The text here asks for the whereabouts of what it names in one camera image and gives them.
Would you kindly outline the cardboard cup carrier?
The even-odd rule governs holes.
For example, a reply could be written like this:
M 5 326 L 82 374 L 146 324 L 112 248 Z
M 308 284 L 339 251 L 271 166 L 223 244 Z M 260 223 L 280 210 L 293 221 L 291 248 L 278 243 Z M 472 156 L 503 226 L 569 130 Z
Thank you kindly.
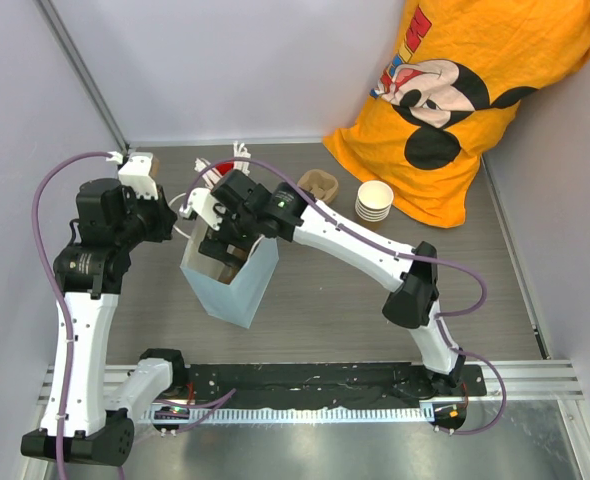
M 248 258 L 248 253 L 245 250 L 233 245 L 228 247 L 227 252 L 230 255 L 233 255 L 237 259 L 237 262 L 233 265 L 225 265 L 223 267 L 218 277 L 218 281 L 224 284 L 230 284 L 234 280 Z

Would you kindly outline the light blue paper bag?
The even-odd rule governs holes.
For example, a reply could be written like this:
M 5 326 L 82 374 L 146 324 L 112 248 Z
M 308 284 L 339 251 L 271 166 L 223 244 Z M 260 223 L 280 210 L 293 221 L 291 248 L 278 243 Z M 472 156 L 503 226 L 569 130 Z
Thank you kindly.
M 207 314 L 248 328 L 277 266 L 277 242 L 263 238 L 234 280 L 224 284 L 218 281 L 223 267 L 237 260 L 214 260 L 198 252 L 208 228 L 201 218 L 196 218 L 192 232 L 185 236 L 187 245 L 180 269 Z

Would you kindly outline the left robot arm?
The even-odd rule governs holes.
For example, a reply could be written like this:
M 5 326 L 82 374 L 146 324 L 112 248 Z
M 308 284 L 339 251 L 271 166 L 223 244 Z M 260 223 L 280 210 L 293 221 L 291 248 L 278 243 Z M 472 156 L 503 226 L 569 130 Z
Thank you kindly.
M 26 457 L 121 467 L 135 424 L 157 398 L 180 397 L 189 375 L 182 353 L 149 348 L 110 395 L 104 393 L 106 351 L 132 250 L 172 237 L 176 214 L 164 191 L 139 194 L 114 178 L 83 184 L 71 239 L 53 263 L 58 344 L 50 400 L 37 429 L 22 437 Z

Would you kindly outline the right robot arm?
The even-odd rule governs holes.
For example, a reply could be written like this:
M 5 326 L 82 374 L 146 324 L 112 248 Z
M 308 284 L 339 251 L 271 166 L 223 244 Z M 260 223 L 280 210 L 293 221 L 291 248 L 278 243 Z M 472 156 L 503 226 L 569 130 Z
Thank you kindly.
M 463 381 L 465 361 L 438 321 L 440 313 L 435 248 L 391 241 L 337 214 L 290 182 L 274 191 L 239 170 L 212 188 L 195 188 L 183 209 L 205 221 L 200 253 L 228 266 L 239 262 L 226 249 L 249 249 L 260 237 L 280 238 L 325 252 L 362 271 L 388 293 L 383 316 L 408 330 L 421 353 L 432 391 L 447 395 Z

